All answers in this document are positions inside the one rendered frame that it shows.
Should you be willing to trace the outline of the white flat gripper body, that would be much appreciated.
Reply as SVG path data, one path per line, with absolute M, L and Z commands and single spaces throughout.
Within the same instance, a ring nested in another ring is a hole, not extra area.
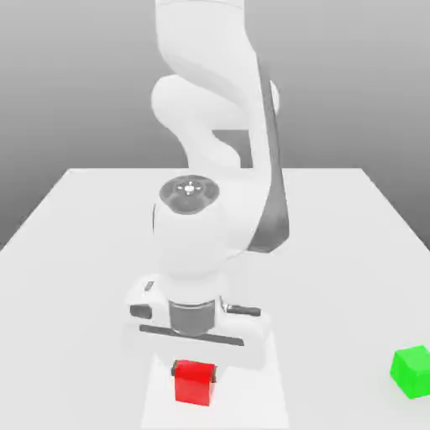
M 169 367 L 189 360 L 258 369 L 265 361 L 271 320 L 261 310 L 124 310 L 123 317 L 143 350 Z

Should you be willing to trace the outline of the small green cube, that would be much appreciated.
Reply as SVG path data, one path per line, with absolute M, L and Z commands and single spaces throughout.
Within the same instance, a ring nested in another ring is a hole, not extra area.
M 390 376 L 409 399 L 430 396 L 430 352 L 424 345 L 398 349 Z

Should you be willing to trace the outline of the small red cube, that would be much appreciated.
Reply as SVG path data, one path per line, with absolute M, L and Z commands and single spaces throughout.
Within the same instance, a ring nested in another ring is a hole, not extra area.
M 216 383 L 217 366 L 190 360 L 176 360 L 171 368 L 175 400 L 198 406 L 209 406 L 212 386 Z

